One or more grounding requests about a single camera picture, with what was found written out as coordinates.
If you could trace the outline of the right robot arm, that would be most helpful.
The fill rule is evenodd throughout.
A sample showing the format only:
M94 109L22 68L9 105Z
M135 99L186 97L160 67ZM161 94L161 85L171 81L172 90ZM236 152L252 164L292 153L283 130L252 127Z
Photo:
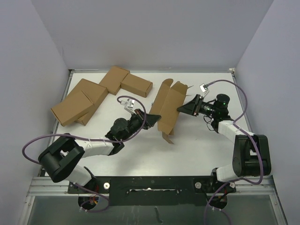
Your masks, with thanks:
M216 133L233 143L231 164L216 169L216 175L208 180L209 188L215 192L225 186L225 182L248 176L268 176L271 173L270 149L265 135L256 135L239 128L229 115L230 97L218 94L209 102L196 95L190 102L177 108L180 113L192 116L202 114L210 119Z

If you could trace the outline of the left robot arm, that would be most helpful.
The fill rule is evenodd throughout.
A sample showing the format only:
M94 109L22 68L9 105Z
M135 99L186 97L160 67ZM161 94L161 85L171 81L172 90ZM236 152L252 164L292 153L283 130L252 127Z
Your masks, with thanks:
M118 118L105 135L106 141L78 140L69 134L59 137L38 157L52 181L57 183L68 180L78 184L79 188L89 193L95 188L94 175L87 167L78 163L80 159L91 156L111 156L124 148L124 141L130 139L141 129L149 129L161 119L160 115L145 114L136 109L129 120Z

